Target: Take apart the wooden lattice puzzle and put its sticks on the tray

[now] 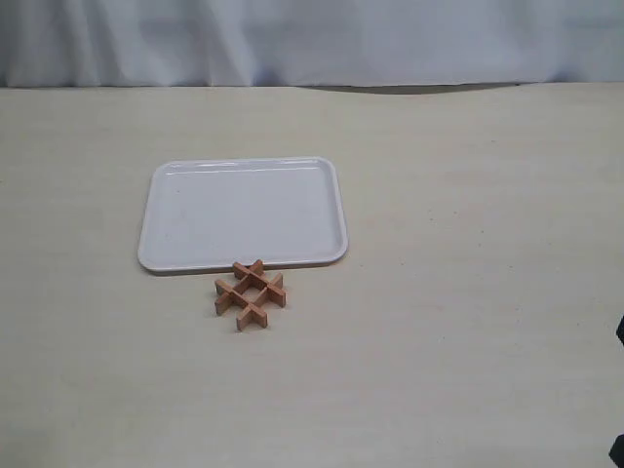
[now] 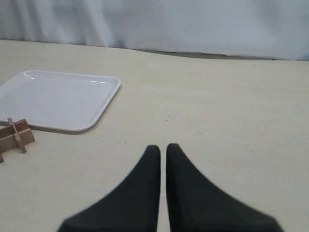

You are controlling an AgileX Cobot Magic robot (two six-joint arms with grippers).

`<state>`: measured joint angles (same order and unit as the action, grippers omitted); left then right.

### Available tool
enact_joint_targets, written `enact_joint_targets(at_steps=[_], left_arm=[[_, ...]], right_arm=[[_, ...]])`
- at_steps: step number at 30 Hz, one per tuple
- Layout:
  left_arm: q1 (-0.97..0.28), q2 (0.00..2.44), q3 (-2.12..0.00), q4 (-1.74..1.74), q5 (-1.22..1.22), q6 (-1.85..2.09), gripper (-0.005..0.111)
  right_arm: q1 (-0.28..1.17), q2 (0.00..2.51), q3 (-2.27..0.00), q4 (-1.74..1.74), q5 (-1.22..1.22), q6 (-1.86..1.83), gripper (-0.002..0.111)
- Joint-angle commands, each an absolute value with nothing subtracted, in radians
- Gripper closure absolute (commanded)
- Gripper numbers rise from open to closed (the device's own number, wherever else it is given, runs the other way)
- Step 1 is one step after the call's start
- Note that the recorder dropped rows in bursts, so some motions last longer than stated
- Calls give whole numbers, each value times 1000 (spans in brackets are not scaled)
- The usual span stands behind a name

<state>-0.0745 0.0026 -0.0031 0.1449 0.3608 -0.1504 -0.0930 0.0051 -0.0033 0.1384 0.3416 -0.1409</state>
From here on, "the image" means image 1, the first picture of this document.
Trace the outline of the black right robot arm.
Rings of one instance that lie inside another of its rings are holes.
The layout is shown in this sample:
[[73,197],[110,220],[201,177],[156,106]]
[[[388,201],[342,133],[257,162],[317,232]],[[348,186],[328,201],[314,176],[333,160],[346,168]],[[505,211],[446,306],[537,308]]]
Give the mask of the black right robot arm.
[[[615,336],[623,349],[623,316],[617,325]],[[620,382],[621,385],[618,387],[615,399],[615,414],[618,417],[619,432],[615,436],[609,449],[608,457],[615,467],[623,468],[623,364],[621,366],[621,373],[618,375],[622,377],[622,382]]]

